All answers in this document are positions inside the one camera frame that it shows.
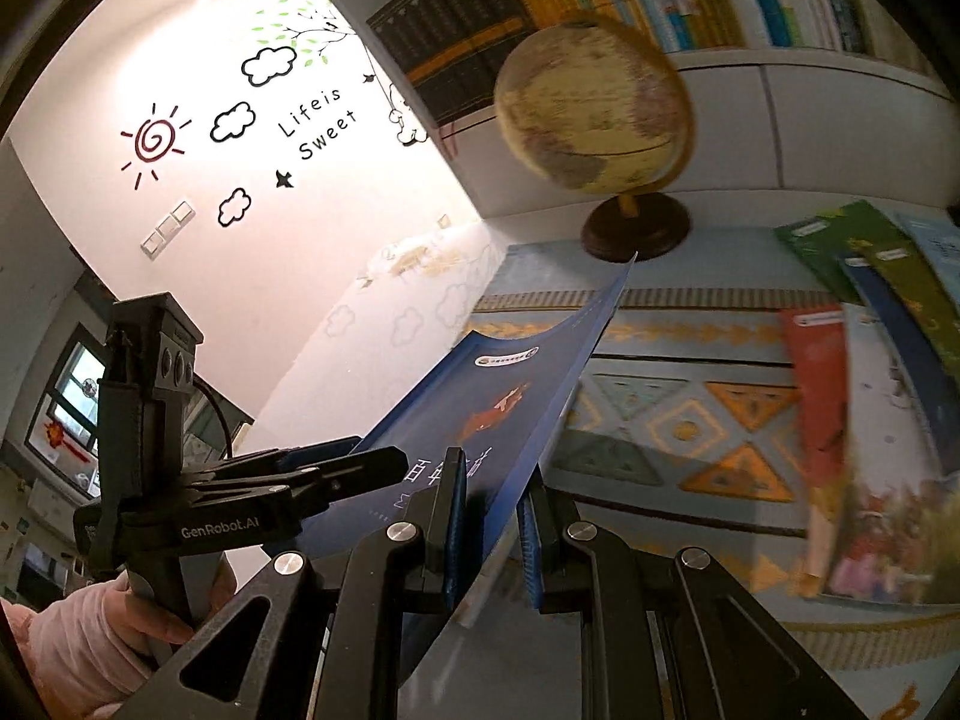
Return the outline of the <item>left hand pink sleeve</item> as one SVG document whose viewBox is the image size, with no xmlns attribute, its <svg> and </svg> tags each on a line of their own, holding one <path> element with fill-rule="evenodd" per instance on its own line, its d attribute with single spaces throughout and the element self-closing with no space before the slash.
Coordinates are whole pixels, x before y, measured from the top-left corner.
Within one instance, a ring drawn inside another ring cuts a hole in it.
<svg viewBox="0 0 960 720">
<path fill-rule="evenodd" d="M 13 640 L 52 718 L 109 718 L 156 673 L 153 642 L 194 637 L 155 601 L 137 595 L 127 574 L 94 582 L 43 611 L 5 600 Z"/>
</svg>

